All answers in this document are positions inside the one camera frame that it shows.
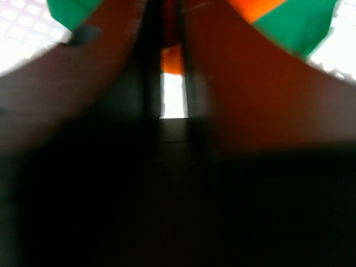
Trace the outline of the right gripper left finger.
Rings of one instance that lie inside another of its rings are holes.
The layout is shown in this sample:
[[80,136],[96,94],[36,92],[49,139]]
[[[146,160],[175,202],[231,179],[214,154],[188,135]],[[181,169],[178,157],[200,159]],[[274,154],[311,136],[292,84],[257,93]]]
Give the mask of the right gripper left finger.
[[160,5],[103,1],[1,77],[1,265],[98,266],[160,116]]

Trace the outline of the orange t shirt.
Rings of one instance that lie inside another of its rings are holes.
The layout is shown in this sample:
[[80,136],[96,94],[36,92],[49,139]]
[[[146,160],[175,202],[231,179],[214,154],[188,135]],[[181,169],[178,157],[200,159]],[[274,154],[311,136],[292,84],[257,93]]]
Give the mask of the orange t shirt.
[[[236,0],[228,3],[249,23],[270,13],[284,3],[282,0]],[[161,50],[161,67],[165,73],[184,75],[181,39],[178,35],[177,1],[162,2],[163,45]]]

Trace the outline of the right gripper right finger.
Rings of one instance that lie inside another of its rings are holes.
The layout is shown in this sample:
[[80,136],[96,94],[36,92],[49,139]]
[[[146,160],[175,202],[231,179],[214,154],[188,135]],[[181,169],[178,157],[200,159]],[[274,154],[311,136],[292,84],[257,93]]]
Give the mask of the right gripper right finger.
[[182,40],[213,266],[354,266],[355,85],[286,53],[226,1],[183,1]]

